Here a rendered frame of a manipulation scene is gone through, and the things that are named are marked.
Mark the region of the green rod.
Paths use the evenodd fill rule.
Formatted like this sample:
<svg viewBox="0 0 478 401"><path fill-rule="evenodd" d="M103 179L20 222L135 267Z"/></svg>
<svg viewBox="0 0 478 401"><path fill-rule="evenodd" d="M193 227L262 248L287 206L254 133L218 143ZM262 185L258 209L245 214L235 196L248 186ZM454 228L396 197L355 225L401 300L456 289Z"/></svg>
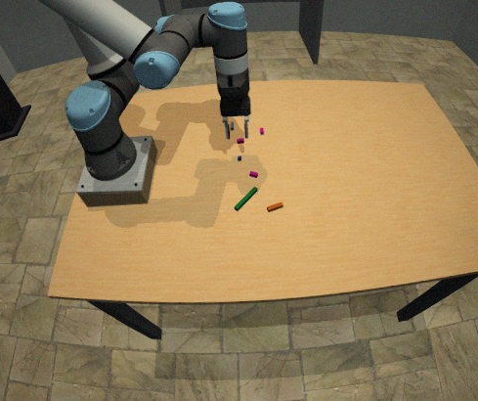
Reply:
<svg viewBox="0 0 478 401"><path fill-rule="evenodd" d="M258 191L256 187L254 187L236 206L235 210L239 211L241 207Z"/></svg>

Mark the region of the orange rod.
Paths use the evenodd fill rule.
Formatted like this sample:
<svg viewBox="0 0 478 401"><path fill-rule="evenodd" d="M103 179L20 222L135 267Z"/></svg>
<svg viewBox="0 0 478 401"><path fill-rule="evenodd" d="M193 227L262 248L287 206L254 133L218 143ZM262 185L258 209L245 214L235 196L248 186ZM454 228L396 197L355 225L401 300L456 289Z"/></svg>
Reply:
<svg viewBox="0 0 478 401"><path fill-rule="evenodd" d="M268 212L270 212L270 211L273 211L273 210L276 210L276 209L279 209L279 208L282 208L282 207L283 207L282 202L279 202L279 203L267 206L267 210L268 210Z"/></svg>

